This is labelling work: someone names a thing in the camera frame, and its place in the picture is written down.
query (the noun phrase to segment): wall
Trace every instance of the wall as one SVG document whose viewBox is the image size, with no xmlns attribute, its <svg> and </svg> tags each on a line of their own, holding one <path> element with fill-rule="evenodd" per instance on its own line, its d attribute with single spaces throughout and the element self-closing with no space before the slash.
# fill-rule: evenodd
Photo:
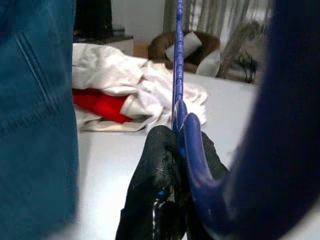
<svg viewBox="0 0 320 240">
<path fill-rule="evenodd" d="M 135 40 L 152 40 L 163 32 L 165 0 L 112 0 L 112 24 L 124 25 Z"/>
</svg>

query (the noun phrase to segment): jeans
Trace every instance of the jeans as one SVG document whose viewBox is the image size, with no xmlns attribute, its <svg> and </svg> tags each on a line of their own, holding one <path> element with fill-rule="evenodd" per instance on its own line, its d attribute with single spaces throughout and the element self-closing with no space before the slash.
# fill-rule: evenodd
<svg viewBox="0 0 320 240">
<path fill-rule="evenodd" d="M 74 220 L 74 0 L 0 1 L 0 238 L 37 240 Z"/>
</svg>

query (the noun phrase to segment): red cloth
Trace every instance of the red cloth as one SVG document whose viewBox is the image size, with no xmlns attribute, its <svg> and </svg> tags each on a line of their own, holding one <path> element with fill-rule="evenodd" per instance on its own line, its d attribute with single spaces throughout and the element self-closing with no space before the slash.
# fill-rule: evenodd
<svg viewBox="0 0 320 240">
<path fill-rule="evenodd" d="M 72 89 L 72 96 L 74 104 L 98 116 L 121 124 L 131 121 L 120 113 L 128 96 L 109 96 L 93 88 Z"/>
</svg>

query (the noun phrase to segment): brown wicker chair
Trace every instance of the brown wicker chair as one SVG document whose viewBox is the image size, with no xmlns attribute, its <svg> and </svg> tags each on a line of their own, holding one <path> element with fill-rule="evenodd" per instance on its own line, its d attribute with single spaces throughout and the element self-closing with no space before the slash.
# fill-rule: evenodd
<svg viewBox="0 0 320 240">
<path fill-rule="evenodd" d="M 190 73 L 196 73 L 201 61 L 220 48 L 219 38 L 205 32 L 194 32 L 202 42 L 202 46 L 184 60 L 184 70 Z M 176 32 L 166 32 L 157 36 L 148 47 L 148 57 L 155 63 L 165 63 L 168 69 L 173 68 L 173 63 L 167 58 L 166 50 L 175 42 Z"/>
</svg>

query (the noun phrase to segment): white cloth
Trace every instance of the white cloth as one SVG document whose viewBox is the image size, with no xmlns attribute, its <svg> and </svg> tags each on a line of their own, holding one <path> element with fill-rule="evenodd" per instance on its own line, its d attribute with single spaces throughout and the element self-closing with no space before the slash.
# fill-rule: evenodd
<svg viewBox="0 0 320 240">
<path fill-rule="evenodd" d="M 103 119 L 75 108 L 78 127 L 86 131 L 149 131 L 156 125 L 171 124 L 173 76 L 162 64 L 124 55 L 106 45 L 73 44 L 72 87 L 95 88 L 111 96 L 129 97 L 121 113 L 132 119 L 123 124 Z M 208 94 L 202 87 L 184 83 L 184 101 L 188 112 L 206 122 L 203 103 Z"/>
</svg>

